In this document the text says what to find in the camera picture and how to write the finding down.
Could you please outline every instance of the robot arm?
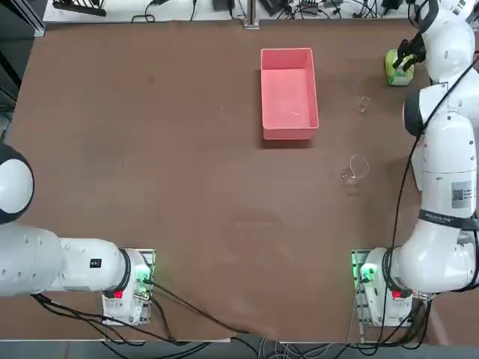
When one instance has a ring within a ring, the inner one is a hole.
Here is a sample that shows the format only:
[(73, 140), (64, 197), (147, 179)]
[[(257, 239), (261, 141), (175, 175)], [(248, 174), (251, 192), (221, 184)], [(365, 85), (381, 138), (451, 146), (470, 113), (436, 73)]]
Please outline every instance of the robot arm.
[[(413, 292), (462, 289), (474, 276), (472, 233), (447, 223), (452, 218), (471, 218), (476, 210), (473, 128), (479, 126), (479, 75), (474, 69), (462, 77), (424, 128), (436, 105), (473, 61), (475, 36), (466, 23), (473, 7), (472, 0), (429, 0), (420, 11), (419, 32), (408, 42), (415, 46), (398, 51), (409, 55), (409, 50), (415, 49), (416, 60), (424, 55), (422, 60), (431, 79), (431, 86), (408, 96), (403, 107), (408, 132), (416, 138), (424, 134), (412, 160), (422, 203), (406, 244), (392, 252), (376, 248), (366, 259), (365, 267), (374, 275), (364, 291), (375, 325), (383, 322), (384, 306), (384, 324), (396, 326), (409, 314)], [(391, 261), (390, 278), (384, 272), (383, 259), (387, 256)]]
[(58, 238), (14, 222), (33, 194), (30, 164), (0, 144), (0, 296), (102, 292), (105, 316), (131, 325), (147, 322), (150, 291), (142, 280), (152, 279), (148, 254), (102, 239)]

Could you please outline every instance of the sticker label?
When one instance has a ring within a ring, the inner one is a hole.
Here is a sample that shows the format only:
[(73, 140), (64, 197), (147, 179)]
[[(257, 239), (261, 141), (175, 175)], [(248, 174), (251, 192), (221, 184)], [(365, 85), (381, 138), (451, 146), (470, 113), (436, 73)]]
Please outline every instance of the sticker label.
[(468, 208), (472, 201), (471, 181), (452, 182), (452, 208)]
[(102, 268), (102, 259), (101, 258), (90, 259), (90, 268)]

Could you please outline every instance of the pink plastic bin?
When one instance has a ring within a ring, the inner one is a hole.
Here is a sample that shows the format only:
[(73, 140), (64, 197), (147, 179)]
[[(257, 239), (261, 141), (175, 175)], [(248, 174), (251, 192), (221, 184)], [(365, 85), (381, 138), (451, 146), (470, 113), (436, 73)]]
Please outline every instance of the pink plastic bin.
[(261, 50), (261, 105), (265, 140), (308, 140), (317, 130), (311, 49)]

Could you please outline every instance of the green object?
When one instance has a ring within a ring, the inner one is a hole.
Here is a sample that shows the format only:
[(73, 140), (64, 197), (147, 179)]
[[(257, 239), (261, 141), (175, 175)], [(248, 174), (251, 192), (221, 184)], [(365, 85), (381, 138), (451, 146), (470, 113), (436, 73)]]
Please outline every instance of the green object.
[(384, 62), (388, 84), (391, 86), (409, 85), (412, 77), (414, 76), (414, 65), (412, 65), (407, 71), (403, 71), (403, 64), (405, 64), (409, 58), (411, 58), (411, 55), (406, 56), (403, 59), (403, 63), (397, 69), (395, 69), (392, 65), (397, 60), (397, 50), (393, 49), (386, 52)]
[(363, 283), (369, 283), (374, 280), (377, 267), (374, 264), (365, 263), (361, 267), (361, 278)]

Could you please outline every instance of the brown tabletop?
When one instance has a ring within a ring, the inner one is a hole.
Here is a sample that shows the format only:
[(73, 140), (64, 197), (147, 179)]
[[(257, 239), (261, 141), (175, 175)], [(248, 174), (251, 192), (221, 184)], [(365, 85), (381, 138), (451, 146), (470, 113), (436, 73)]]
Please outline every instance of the brown tabletop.
[[(10, 142), (30, 161), (34, 202), (21, 219), (59, 236), (155, 248), (157, 278), (244, 330), (275, 340), (345, 342), (353, 308), (350, 250), (389, 246), (413, 138), (405, 96), (384, 54), (415, 33), (407, 22), (68, 25), (36, 39)], [(311, 47), (320, 126), (311, 143), (262, 140), (260, 50)], [(369, 96), (369, 109), (357, 105)], [(361, 153), (370, 173), (348, 195), (341, 170)], [(397, 242), (419, 194), (408, 178)], [(100, 311), (98, 295), (54, 297)], [(164, 304), (180, 339), (230, 332)], [(477, 345), (477, 293), (443, 295), (432, 330)], [(98, 338), (30, 298), (1, 298), (2, 339)], [(154, 315), (150, 329), (161, 332)], [(131, 338), (144, 338), (128, 331)], [(358, 339), (353, 323), (351, 341)]]

